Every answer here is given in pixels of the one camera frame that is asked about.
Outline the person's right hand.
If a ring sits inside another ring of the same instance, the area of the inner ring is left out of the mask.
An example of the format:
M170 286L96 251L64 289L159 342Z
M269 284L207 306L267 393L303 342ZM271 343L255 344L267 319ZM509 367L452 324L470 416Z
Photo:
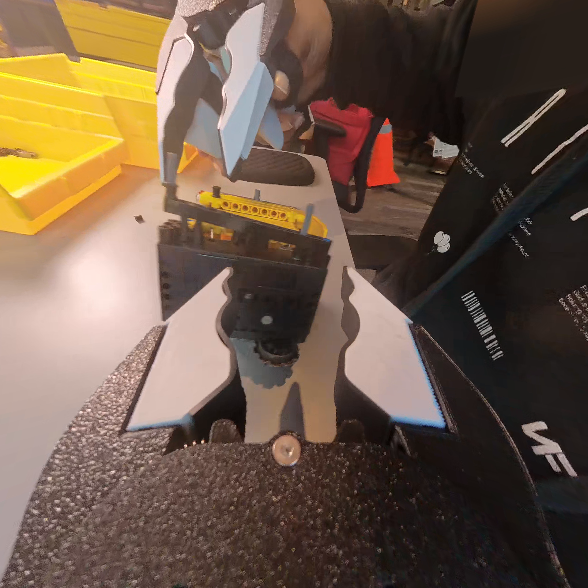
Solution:
M271 103L277 111L333 95L329 82L333 22L325 1L292 1L288 33L276 47Z

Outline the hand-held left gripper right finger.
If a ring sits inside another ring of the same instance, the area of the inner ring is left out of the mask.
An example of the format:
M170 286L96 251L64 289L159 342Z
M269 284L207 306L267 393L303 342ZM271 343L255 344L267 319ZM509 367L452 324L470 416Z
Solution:
M413 323L357 270L344 267L339 425L365 432L397 424L447 430L447 417L413 335Z

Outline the black yellow toy brick vehicle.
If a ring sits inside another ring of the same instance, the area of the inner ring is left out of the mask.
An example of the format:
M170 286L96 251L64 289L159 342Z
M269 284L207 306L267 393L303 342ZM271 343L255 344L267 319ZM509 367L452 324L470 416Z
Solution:
M241 375L270 389L292 376L307 339L330 261L326 225L302 210L202 190L196 202L165 184L164 210L179 217L159 226L162 319L169 319L224 269L231 303L224 317Z

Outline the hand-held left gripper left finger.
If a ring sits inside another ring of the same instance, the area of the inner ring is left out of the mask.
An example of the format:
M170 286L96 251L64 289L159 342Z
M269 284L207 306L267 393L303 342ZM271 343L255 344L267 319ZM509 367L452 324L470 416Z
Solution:
M235 351L221 322L232 273L221 270L166 320L126 433L187 426L236 376Z

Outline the person's right forearm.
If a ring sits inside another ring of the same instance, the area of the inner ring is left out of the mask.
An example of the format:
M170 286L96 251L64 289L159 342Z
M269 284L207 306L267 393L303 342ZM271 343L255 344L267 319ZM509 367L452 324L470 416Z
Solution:
M457 144L468 110L456 96L476 1L424 12L379 1L327 1L333 36L320 95L392 127Z

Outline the yellow plastic bin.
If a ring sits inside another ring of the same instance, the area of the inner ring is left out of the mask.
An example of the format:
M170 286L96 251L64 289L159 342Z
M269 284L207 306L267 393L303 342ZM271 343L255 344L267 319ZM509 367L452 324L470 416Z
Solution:
M103 94L128 165L159 168L156 65L176 1L56 1L81 56L82 88Z

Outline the red plastic bin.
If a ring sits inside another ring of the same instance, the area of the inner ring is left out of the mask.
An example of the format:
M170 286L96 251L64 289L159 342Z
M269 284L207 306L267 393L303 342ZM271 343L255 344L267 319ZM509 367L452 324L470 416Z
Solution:
M317 100L310 105L315 120L334 123L345 136L328 139L327 166L337 184L348 187L366 148L366 187L384 187L401 182L394 169L393 130L388 118L382 119L369 109L350 105L339 109L333 99Z

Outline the grey desk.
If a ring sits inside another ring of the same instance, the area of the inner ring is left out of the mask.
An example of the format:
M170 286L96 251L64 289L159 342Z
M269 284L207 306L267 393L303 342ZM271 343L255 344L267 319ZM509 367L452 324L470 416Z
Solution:
M341 329L342 268L353 263L346 232L416 239L445 177L399 165L401 183L369 190L363 210L341 211L325 161L309 157L309 187L259 185L264 200L314 204L327 224L330 265L311 334L285 385L244 377L246 440L277 433L290 386L298 384L305 436L335 434L333 400ZM1 233L1 572L43 466L87 398L160 323L157 229L163 211L157 171L125 166L95 194L34 236ZM146 223L137 224L135 215Z

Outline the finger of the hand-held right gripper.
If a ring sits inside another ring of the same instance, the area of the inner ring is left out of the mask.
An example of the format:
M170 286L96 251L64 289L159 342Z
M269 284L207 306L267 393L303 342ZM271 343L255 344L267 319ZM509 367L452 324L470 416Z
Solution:
M273 78L259 54L264 14L264 3L245 10L224 44L231 69L222 88L224 107L217 129L230 179L239 162L249 156L256 138L276 148L276 111L269 104Z
M162 40L156 68L160 180L176 185L184 142L210 69L203 50L188 34L184 17L173 17Z

